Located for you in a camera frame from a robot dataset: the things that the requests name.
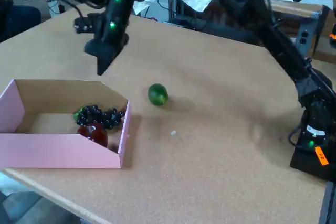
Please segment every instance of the plastic fruit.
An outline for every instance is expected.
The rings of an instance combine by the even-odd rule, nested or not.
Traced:
[[[125,116],[125,112],[116,108],[102,111],[97,105],[83,106],[74,114],[73,119],[80,126],[90,125],[92,123],[99,123],[105,129],[111,130],[115,126],[121,124],[121,118]]]
[[[148,98],[155,106],[162,106],[168,100],[167,89],[161,84],[153,84],[148,89]]]
[[[104,127],[99,123],[81,126],[77,133],[101,146],[107,147],[107,133]]]

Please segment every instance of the white label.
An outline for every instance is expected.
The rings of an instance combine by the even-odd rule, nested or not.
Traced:
[[[307,131],[309,131],[311,134],[315,136],[325,136],[326,133],[324,131],[318,131],[315,130],[314,128],[310,127],[309,125],[307,126]]]

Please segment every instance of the pink box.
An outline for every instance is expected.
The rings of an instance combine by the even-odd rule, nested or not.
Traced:
[[[90,104],[125,110],[108,131],[115,152],[76,134],[73,113]],[[130,120],[130,102],[99,81],[12,80],[0,96],[0,169],[121,168]]]

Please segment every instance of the table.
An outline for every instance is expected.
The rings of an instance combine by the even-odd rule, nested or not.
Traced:
[[[129,44],[99,77],[77,16],[1,43],[0,90],[12,78],[105,82],[132,103],[124,169],[6,175],[92,223],[318,222],[325,182],[289,167],[287,135],[302,110],[265,48],[132,16]],[[335,83],[334,65],[314,65]],[[165,108],[146,97],[156,82],[169,92]]]

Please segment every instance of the orange sticker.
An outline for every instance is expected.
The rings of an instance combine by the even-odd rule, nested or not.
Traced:
[[[325,157],[321,147],[316,146],[315,147],[315,152],[316,152],[317,157],[320,160],[321,165],[323,165],[323,166],[324,165],[329,165],[329,162],[328,162],[327,158]]]

